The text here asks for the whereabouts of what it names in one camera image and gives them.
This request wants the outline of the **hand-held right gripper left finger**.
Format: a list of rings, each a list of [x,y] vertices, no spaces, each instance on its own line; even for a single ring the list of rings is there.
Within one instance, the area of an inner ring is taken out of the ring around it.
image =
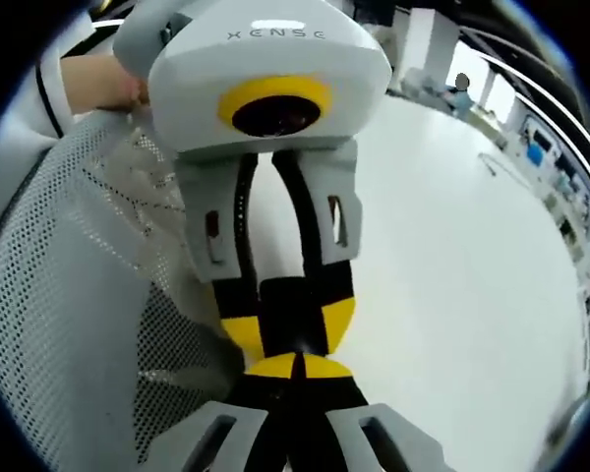
[[[210,401],[174,427],[176,471],[282,471],[285,409],[294,353],[251,367],[223,401]]]

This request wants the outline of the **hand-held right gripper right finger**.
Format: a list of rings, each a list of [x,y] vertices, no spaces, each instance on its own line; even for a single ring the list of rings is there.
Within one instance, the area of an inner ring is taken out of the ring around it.
[[[448,471],[441,444],[384,403],[370,404],[351,372],[298,355],[300,471]]]

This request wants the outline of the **person's left hand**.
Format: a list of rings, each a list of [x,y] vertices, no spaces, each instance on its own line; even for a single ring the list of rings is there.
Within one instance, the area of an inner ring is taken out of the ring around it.
[[[149,105],[147,84],[127,72],[112,55],[62,58],[60,70],[74,114],[95,109],[127,111]]]

